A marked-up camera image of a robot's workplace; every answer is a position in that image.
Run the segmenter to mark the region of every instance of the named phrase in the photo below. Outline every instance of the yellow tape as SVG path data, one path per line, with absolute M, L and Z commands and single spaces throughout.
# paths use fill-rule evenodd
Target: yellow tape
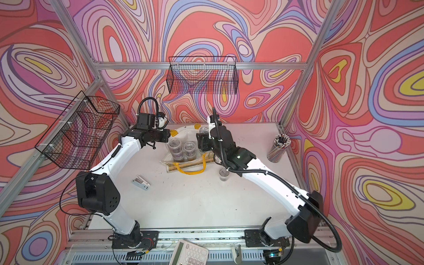
M 170 130 L 171 136 L 174 137 L 178 134 L 176 130 Z

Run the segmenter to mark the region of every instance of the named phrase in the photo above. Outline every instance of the stack of plastic cups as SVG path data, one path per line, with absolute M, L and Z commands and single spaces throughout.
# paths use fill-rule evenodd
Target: stack of plastic cups
M 184 153 L 180 139 L 172 138 L 171 140 L 169 140 L 168 147 L 175 162 L 184 161 Z
M 187 142 L 184 145 L 184 154 L 189 161 L 196 159 L 196 144 L 194 142 Z

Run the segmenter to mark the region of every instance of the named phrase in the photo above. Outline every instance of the pencil holder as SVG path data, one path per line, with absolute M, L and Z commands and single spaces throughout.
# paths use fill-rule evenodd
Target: pencil holder
M 290 137 L 286 134 L 279 134 L 275 137 L 272 142 L 272 147 L 267 154 L 269 161 L 277 163 L 280 161 L 287 147 L 290 146 L 291 140 Z
M 279 147 L 273 142 L 272 147 L 269 150 L 266 157 L 268 158 L 269 161 L 271 161 L 273 163 L 277 163 L 278 161 L 280 161 L 281 157 L 286 152 L 286 149 L 287 149 L 287 147 L 286 148 Z

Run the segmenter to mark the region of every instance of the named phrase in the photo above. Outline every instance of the red wire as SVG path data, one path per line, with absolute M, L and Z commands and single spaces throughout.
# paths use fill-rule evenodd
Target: red wire
M 153 245 L 154 245 L 154 242 L 153 242 L 153 240 L 151 239 L 151 238 L 149 238 L 149 237 L 143 237 L 141 240 L 143 241 L 143 239 L 149 239 L 150 240 L 150 246 L 147 248 L 147 250 L 149 250 L 150 251 L 150 247 L 152 247 Z

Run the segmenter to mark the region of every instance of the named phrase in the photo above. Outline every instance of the metal bracket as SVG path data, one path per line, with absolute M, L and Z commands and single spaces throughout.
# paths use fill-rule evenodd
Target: metal bracket
M 236 264 L 240 264 L 241 263 L 241 245 L 238 245 L 237 249 L 235 248 L 235 246 L 231 246 L 231 252 L 233 254 L 233 260 Z
M 150 187 L 150 184 L 146 180 L 144 180 L 140 175 L 137 175 L 137 177 L 132 181 L 132 184 L 142 188 L 143 190 L 148 190 Z

